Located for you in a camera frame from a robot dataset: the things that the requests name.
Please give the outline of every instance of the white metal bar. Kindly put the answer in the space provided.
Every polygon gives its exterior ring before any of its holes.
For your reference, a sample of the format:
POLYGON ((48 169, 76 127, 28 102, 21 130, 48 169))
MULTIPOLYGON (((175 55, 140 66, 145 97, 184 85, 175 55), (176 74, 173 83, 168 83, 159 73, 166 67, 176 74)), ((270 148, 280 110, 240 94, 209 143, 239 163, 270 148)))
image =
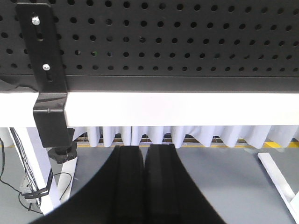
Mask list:
MULTIPOLYGON (((36 126, 37 95, 0 93, 6 105, 0 126, 36 126)), ((299 104, 293 103, 298 98, 293 93, 70 92, 65 113, 68 126, 299 125, 299 104), (101 104, 95 104, 99 98, 101 104)))
MULTIPOLYGON (((37 129, 34 127, 16 127, 15 130, 18 133, 24 147, 29 166, 32 169, 38 188, 45 188, 51 164, 47 150, 42 146, 37 129)), ((59 192, 57 190, 55 179, 53 179, 50 193, 47 196, 42 197, 40 209, 41 212, 46 215, 59 205, 59 192)))
POLYGON ((291 215, 293 216, 295 222, 299 224, 299 206, 292 206, 291 204, 291 201, 295 197, 295 194, 290 185, 286 181, 283 174, 280 172, 278 166, 269 153, 258 153, 257 155, 261 160, 263 166, 265 167, 267 173, 269 174, 270 178, 272 179, 291 215))
POLYGON ((62 166, 61 173, 68 173, 68 174, 71 175, 71 177, 67 174, 61 174, 60 177, 59 177, 57 190, 58 190, 58 192, 60 193, 61 196, 63 194, 63 196, 60 199, 61 203, 66 202, 70 198, 71 187, 72 187, 73 180, 74 180, 74 174, 75 174, 75 170, 76 170, 77 159, 78 158, 67 161, 62 166))

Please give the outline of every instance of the black perforated panel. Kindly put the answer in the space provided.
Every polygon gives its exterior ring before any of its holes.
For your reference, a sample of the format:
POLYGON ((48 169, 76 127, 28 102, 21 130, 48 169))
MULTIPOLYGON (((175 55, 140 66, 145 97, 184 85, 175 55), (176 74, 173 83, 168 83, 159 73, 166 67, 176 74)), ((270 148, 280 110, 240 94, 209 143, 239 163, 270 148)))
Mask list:
MULTIPOLYGON (((32 74, 0 1, 0 74, 32 74)), ((67 75, 296 77, 297 0, 39 0, 53 7, 67 75)))

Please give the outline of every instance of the gray floor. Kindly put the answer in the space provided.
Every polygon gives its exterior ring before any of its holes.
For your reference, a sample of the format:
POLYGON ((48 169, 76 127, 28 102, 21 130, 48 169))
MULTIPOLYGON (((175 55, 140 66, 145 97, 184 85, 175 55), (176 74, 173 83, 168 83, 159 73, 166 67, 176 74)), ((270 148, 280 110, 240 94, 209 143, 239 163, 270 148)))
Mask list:
MULTIPOLYGON (((141 148, 145 155, 147 148, 141 148)), ((110 155, 112 148, 78 148, 71 194, 88 182, 110 155)), ((258 160, 269 151, 290 186, 299 190, 299 149, 181 148, 178 154, 191 177, 228 224, 294 224, 274 184, 258 160)), ((23 170, 14 148, 6 148, 3 179, 20 185, 23 170)), ((54 172, 60 167, 53 164, 54 172)), ((0 184, 0 224, 27 224, 40 215, 18 204, 17 193, 0 184)))

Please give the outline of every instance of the black metal bracket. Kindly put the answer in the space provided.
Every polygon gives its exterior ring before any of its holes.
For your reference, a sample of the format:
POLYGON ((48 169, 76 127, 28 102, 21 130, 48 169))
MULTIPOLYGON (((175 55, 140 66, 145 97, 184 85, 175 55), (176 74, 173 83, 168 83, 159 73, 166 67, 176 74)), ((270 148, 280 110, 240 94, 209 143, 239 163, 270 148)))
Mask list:
POLYGON ((66 155, 74 132, 68 131, 65 120, 68 93, 52 8, 43 3, 19 3, 16 12, 39 88, 33 107, 38 133, 43 147, 64 147, 66 155))
POLYGON ((22 196, 24 196, 25 199, 36 199, 36 198, 41 198, 43 196, 48 195, 50 193, 50 188, 51 188, 53 177, 54 177, 54 174, 51 169, 49 176, 48 176, 47 185, 45 188, 31 192, 31 193, 24 193, 24 194, 22 194, 22 196))

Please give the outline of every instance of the bolt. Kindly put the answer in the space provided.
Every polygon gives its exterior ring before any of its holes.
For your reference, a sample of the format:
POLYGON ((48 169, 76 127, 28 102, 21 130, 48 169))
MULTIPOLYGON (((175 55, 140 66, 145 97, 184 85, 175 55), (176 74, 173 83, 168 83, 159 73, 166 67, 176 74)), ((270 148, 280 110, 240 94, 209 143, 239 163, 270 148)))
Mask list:
POLYGON ((44 64, 44 65, 43 65, 43 69, 44 69, 45 71, 49 71, 49 70, 50 70, 50 66, 49 66, 48 64, 44 64))
POLYGON ((41 24, 41 21, 39 20, 39 17, 37 15, 32 17, 31 22, 33 23, 33 25, 36 25, 36 26, 41 24))

